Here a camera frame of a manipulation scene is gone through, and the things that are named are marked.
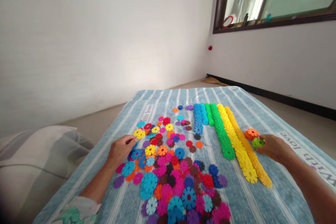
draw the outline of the blue striped bedsheet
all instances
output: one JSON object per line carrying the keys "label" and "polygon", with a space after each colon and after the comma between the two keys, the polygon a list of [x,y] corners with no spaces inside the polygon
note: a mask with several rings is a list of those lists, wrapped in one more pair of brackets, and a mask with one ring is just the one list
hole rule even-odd
{"label": "blue striped bedsheet", "polygon": [[[186,107],[194,103],[211,102],[229,106],[243,132],[255,128],[260,134],[282,137],[300,157],[315,166],[317,172],[336,191],[335,161],[243,89],[230,86],[142,90],[124,106],[101,140],[37,216],[35,223],[51,223],[102,167],[111,143],[123,135],[132,134],[141,119],[146,118],[148,122],[156,123],[160,116],[165,116],[170,117],[175,125],[177,115],[182,114],[194,126],[193,111],[183,109],[179,113],[173,113],[172,109],[179,105]],[[187,140],[196,141],[193,132],[184,131],[182,127],[175,127],[174,130],[186,135],[186,140],[179,141],[174,149],[184,148],[187,156],[203,161],[206,168],[210,164],[216,164],[219,173],[228,179],[229,185],[217,190],[231,210],[231,223],[314,223],[300,189],[279,163],[257,154],[273,181],[273,188],[266,188],[260,181],[251,184],[243,177],[236,158],[228,161],[223,157],[214,127],[204,126],[201,139],[204,147],[196,153],[190,153],[185,144]],[[146,140],[139,140],[139,146]],[[98,223],[146,223],[147,217],[142,217],[141,214],[143,200],[140,198],[140,185],[124,182],[120,188],[115,189],[113,181],[117,177],[117,174],[113,176],[108,187]]]}

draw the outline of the baseboard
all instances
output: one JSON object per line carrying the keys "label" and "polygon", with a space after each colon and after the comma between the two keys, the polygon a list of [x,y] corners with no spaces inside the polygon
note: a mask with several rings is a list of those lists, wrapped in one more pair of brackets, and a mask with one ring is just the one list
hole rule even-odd
{"label": "baseboard", "polygon": [[271,91],[267,91],[264,89],[260,89],[257,87],[253,87],[250,85],[246,85],[243,83],[239,83],[233,80],[229,80],[229,79],[224,79],[215,75],[211,75],[211,74],[206,74],[206,77],[213,77],[215,79],[217,79],[220,82],[223,82],[225,84],[228,84],[230,86],[238,86],[241,87],[242,89],[244,89],[247,92],[256,94],[256,95],[260,95],[263,97],[266,97],[268,99],[277,101],[277,102],[281,102],[284,103],[286,105],[301,109],[301,110],[305,110],[307,112],[325,117],[325,118],[329,118],[331,120],[336,121],[336,110],[331,109],[331,108],[327,108],[327,107],[323,107],[320,105],[316,105],[313,103],[309,103],[307,101],[302,101],[293,97],[289,97],[289,96],[285,96],[282,94],[278,94],[278,93],[274,93]]}

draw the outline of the sleeve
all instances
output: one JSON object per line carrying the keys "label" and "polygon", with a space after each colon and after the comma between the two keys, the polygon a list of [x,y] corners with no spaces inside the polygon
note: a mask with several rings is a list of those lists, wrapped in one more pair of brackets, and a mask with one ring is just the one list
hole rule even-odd
{"label": "sleeve", "polygon": [[101,204],[86,197],[74,198],[53,221],[55,224],[82,223],[94,224],[98,219]]}

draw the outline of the window frame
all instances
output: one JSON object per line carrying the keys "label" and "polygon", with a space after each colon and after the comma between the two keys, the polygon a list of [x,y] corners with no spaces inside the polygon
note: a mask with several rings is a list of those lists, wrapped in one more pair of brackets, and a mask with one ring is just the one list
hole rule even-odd
{"label": "window frame", "polygon": [[[225,18],[224,15],[225,15],[227,1],[228,0],[217,0],[216,1],[215,18],[214,18],[212,34],[238,32],[238,31],[243,31],[243,30],[255,30],[255,29],[263,29],[263,28],[278,27],[278,26],[288,26],[288,25],[296,25],[296,24],[298,25],[298,24],[303,24],[303,23],[321,22],[321,21],[328,21],[328,20],[336,19],[336,0],[333,0],[327,9],[311,10],[305,13],[301,13],[301,14],[298,14],[295,19],[292,19],[290,16],[285,16],[285,17],[279,17],[276,19],[272,19],[273,22],[270,22],[270,23],[261,23],[261,24],[256,24],[256,25],[240,26],[240,27],[237,27],[237,25],[241,23],[235,23],[235,24],[231,24],[229,26],[229,29],[222,29],[222,23]],[[257,22],[261,18],[263,9],[266,5],[266,1],[267,0],[263,0]]]}

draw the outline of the right hand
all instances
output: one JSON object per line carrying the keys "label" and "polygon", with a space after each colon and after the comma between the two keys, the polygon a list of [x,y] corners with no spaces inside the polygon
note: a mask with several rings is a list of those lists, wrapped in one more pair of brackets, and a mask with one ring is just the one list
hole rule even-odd
{"label": "right hand", "polygon": [[281,138],[274,135],[260,135],[259,138],[265,140],[265,145],[256,150],[265,154],[278,163],[283,163],[292,156],[296,156],[292,148]]}

